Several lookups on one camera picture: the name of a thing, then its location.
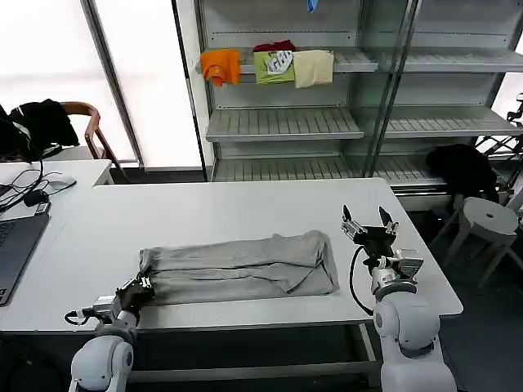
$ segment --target gray pants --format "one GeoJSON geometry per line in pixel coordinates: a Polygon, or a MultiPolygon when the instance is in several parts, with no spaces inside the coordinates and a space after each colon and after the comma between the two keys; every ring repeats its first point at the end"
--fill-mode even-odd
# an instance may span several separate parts
{"type": "Polygon", "coordinates": [[[296,237],[234,241],[141,251],[156,305],[314,296],[339,289],[329,238],[319,231],[296,237]]]}

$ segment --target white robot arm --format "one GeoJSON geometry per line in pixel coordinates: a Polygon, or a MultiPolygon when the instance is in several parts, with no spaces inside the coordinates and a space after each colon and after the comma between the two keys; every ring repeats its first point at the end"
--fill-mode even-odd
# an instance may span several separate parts
{"type": "Polygon", "coordinates": [[[371,286],[377,304],[374,311],[357,299],[352,286],[354,264],[350,272],[351,293],[356,302],[373,316],[382,345],[383,392],[456,392],[454,377],[441,352],[440,318],[428,303],[416,294],[414,275],[423,260],[416,251],[398,250],[396,227],[391,216],[380,208],[383,227],[361,226],[343,207],[342,230],[361,245],[369,258],[364,262],[373,277],[371,286]]]}
{"type": "Polygon", "coordinates": [[[140,308],[154,298],[148,278],[138,276],[125,283],[114,296],[102,296],[92,308],[68,313],[65,320],[83,325],[90,317],[101,321],[97,337],[73,357],[69,392],[124,392],[134,361],[132,343],[140,321],[140,308]],[[75,322],[72,318],[82,319],[75,322]]]}
{"type": "Polygon", "coordinates": [[[71,363],[69,392],[124,392],[133,361],[132,345],[120,336],[98,336],[76,353],[71,363]]]}

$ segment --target red cloth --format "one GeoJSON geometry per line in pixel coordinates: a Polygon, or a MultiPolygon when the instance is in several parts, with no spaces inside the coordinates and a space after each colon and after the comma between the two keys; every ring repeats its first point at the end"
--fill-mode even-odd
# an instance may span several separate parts
{"type": "Polygon", "coordinates": [[[263,43],[254,47],[253,51],[296,51],[290,39],[281,42],[263,43]]]}

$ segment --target shelf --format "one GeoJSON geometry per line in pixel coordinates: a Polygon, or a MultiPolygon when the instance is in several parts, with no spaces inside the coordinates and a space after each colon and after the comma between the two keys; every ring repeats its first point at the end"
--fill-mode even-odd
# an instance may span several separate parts
{"type": "MultiPolygon", "coordinates": [[[[376,109],[361,109],[358,123],[374,125],[376,109]]],[[[485,106],[396,106],[385,134],[386,139],[458,136],[510,136],[523,131],[485,106]]]]}
{"type": "MultiPolygon", "coordinates": [[[[384,62],[382,68],[388,69],[390,53],[382,52],[379,57],[384,62]]],[[[523,72],[523,56],[508,49],[413,47],[405,62],[405,72],[523,72]]]]}
{"type": "MultiPolygon", "coordinates": [[[[375,72],[378,63],[370,60],[366,54],[357,48],[350,47],[324,47],[326,51],[334,52],[334,73],[344,72],[375,72]]],[[[241,48],[239,51],[239,71],[241,74],[254,74],[254,56],[252,48],[241,48]]],[[[198,72],[201,73],[201,65],[198,64],[198,72]]]]}
{"type": "Polygon", "coordinates": [[[207,140],[359,139],[364,133],[345,108],[215,110],[207,140]]]}
{"type": "Polygon", "coordinates": [[[420,155],[382,155],[376,164],[374,177],[381,177],[391,187],[395,186],[439,186],[445,185],[440,178],[433,176],[425,163],[426,156],[420,155]]]}
{"type": "MultiPolygon", "coordinates": [[[[328,180],[361,177],[364,157],[223,159],[217,161],[215,182],[270,180],[328,180]]],[[[432,176],[424,155],[386,156],[379,158],[374,177],[390,186],[444,185],[432,176]]]]}
{"type": "Polygon", "coordinates": [[[223,159],[217,161],[214,181],[327,180],[351,176],[339,157],[223,159]]]}

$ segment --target white desk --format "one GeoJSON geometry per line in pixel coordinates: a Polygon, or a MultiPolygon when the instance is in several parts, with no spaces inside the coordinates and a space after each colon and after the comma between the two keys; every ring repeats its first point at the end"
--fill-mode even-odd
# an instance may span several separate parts
{"type": "MultiPolygon", "coordinates": [[[[91,159],[85,161],[57,161],[43,162],[43,174],[50,172],[59,172],[72,176],[76,179],[77,184],[67,189],[67,191],[51,196],[51,215],[53,210],[60,210],[65,203],[73,200],[75,195],[78,196],[85,190],[92,189],[93,186],[106,183],[110,178],[109,169],[111,162],[107,159],[91,159]]],[[[40,170],[40,163],[0,163],[0,184],[10,184],[15,177],[27,169],[40,170]]],[[[30,171],[25,173],[16,181],[18,186],[30,185],[38,179],[38,172],[30,171]]],[[[13,207],[11,210],[0,215],[0,221],[7,219],[21,218],[23,216],[33,216],[36,206],[27,208],[24,202],[13,207]]]]}
{"type": "MultiPolygon", "coordinates": [[[[43,163],[44,174],[49,172],[60,172],[76,179],[77,184],[58,194],[51,196],[51,209],[49,215],[51,219],[38,245],[31,256],[31,260],[25,266],[25,271],[15,289],[13,298],[20,295],[20,284],[30,280],[33,274],[38,274],[41,263],[46,263],[44,256],[50,246],[60,237],[64,230],[65,222],[70,216],[78,214],[85,204],[84,198],[88,199],[93,186],[106,183],[110,179],[111,162],[106,159],[85,160],[85,161],[64,161],[64,162],[46,162],[43,163]]],[[[28,163],[0,163],[0,183],[9,184],[23,170],[30,168],[40,168],[39,163],[29,165],[28,163]]],[[[29,185],[38,179],[37,172],[25,173],[16,183],[20,186],[29,185]]],[[[21,202],[11,210],[0,215],[0,221],[21,218],[24,216],[33,216],[36,207],[27,208],[24,202],[21,202]]],[[[34,292],[35,296],[41,296],[42,293],[34,292]]],[[[0,319],[9,311],[11,305],[0,307],[0,319]]]]}
{"type": "MultiPolygon", "coordinates": [[[[138,266],[143,247],[217,243],[266,238],[273,233],[326,233],[332,242],[341,289],[328,296],[148,307],[140,328],[201,330],[348,324],[368,321],[349,292],[348,275],[356,246],[340,229],[342,205],[362,225],[380,225],[383,206],[400,222],[395,247],[416,248],[425,263],[419,294],[442,316],[463,307],[440,267],[382,179],[309,180],[251,183],[98,186],[83,208],[71,210],[45,255],[26,274],[0,319],[3,331],[90,330],[67,324],[64,314],[92,305],[114,292],[138,266]]],[[[371,278],[361,263],[355,289],[371,306],[371,278]]]]}

